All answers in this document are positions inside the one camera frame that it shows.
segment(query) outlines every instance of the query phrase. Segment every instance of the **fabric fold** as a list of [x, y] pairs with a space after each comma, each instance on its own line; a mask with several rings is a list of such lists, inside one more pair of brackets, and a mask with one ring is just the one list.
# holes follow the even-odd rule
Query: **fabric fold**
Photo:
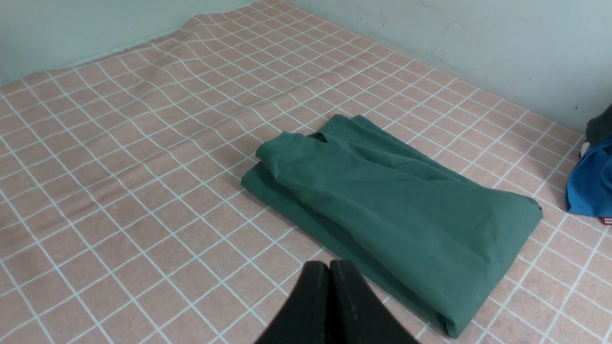
[[256, 154], [249, 192], [451, 337], [542, 218], [533, 199], [482, 187], [362, 116]]

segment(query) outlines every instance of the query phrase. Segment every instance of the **grid pattern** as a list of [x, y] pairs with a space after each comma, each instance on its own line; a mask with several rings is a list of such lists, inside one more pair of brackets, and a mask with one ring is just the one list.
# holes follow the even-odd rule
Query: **grid pattern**
[[365, 117], [544, 220], [458, 340], [612, 343], [612, 233], [565, 214], [580, 135], [267, 1], [0, 88], [0, 342], [250, 343], [332, 255], [245, 193], [281, 130]]

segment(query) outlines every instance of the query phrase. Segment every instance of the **folded sweatshirt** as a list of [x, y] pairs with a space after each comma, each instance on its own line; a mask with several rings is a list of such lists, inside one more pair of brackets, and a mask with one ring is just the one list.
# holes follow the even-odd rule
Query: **folded sweatshirt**
[[542, 211], [443, 167], [362, 116], [282, 133], [242, 185], [417, 314], [458, 337]]

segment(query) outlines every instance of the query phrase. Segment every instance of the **mattress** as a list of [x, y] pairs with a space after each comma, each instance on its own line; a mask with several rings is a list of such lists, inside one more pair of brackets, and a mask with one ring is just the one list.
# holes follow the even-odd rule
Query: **mattress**
[[612, 237], [563, 209], [581, 135], [272, 1], [0, 88], [0, 342], [252, 342], [332, 256], [239, 180], [262, 142], [337, 113], [542, 205], [461, 343], [609, 339]]

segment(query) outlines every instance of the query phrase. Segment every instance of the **bed sheet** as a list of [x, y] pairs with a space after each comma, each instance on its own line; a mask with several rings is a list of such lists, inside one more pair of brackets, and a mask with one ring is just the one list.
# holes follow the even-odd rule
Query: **bed sheet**
[[262, 142], [336, 113], [542, 205], [457, 343], [609, 342], [612, 237], [563, 211], [581, 136], [277, 1], [0, 88], [0, 342], [252, 342], [332, 255], [239, 179]]

